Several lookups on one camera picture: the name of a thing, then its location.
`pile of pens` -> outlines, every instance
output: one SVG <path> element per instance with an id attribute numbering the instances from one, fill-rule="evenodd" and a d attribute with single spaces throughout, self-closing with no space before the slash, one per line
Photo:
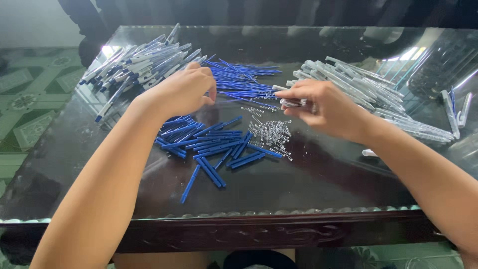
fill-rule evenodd
<path id="1" fill-rule="evenodd" d="M 192 50 L 190 43 L 182 46 L 179 43 L 173 44 L 178 28 L 179 23 L 167 38 L 162 34 L 147 44 L 120 48 L 100 67 L 85 73 L 80 85 L 92 84 L 101 87 L 100 92 L 114 91 L 110 100 L 97 114 L 96 122 L 105 116 L 123 92 L 134 85 L 141 85 L 142 93 L 175 71 L 184 69 L 188 63 L 202 63 L 206 60 L 207 56 L 201 56 L 201 49 L 187 56 Z"/>
<path id="2" fill-rule="evenodd" d="M 343 61 L 327 57 L 326 60 L 335 62 L 335 66 L 324 64 L 321 61 L 307 60 L 301 66 L 302 70 L 293 72 L 299 80 L 310 78 L 322 81 L 331 81 L 353 102 L 370 113 L 396 125 L 411 136 L 425 141 L 448 143 L 459 138 L 457 128 L 451 132 L 413 120 L 405 113 L 401 105 L 403 95 L 395 90 L 395 84 L 370 71 L 361 69 Z M 298 80 L 288 80 L 286 85 L 293 86 Z M 274 85 L 279 90 L 288 88 Z M 305 106 L 307 100 L 282 99 L 280 103 L 286 107 Z"/>
<path id="3" fill-rule="evenodd" d="M 221 59 L 219 61 L 204 61 L 210 65 L 213 77 L 217 82 L 218 93 L 238 100 L 277 108 L 274 105 L 256 101 L 257 99 L 277 100 L 274 95 L 275 90 L 270 85 L 257 81 L 260 76 L 273 76 L 276 73 L 281 73 L 275 69 L 277 67 L 230 64 Z"/>
<path id="4" fill-rule="evenodd" d="M 193 159 L 198 164 L 181 197 L 181 203 L 185 202 L 200 168 L 204 170 L 218 188 L 223 188 L 226 186 L 226 183 L 219 176 L 217 170 L 229 157 L 232 160 L 227 162 L 225 166 L 231 169 L 236 169 L 259 160 L 266 154 L 282 158 L 282 155 L 279 153 L 265 150 L 249 143 L 249 140 L 253 137 L 253 134 L 250 132 L 242 135 L 242 131 L 239 130 L 224 130 L 224 128 L 240 119 L 242 119 L 242 116 L 225 123 L 219 122 L 205 129 L 205 124 L 196 122 L 191 115 L 175 117 L 163 124 L 155 140 L 155 143 L 161 145 L 162 149 L 183 159 L 186 158 L 186 150 L 192 149 L 197 152 Z M 255 152 L 241 157 L 246 147 L 255 150 Z M 206 159 L 208 156 L 223 152 L 225 154 L 214 166 Z"/>

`person's leg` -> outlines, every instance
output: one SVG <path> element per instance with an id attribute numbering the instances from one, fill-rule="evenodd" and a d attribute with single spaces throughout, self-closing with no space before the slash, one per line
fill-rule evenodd
<path id="1" fill-rule="evenodd" d="M 113 256 L 116 269 L 205 269 L 207 252 L 126 253 Z"/>

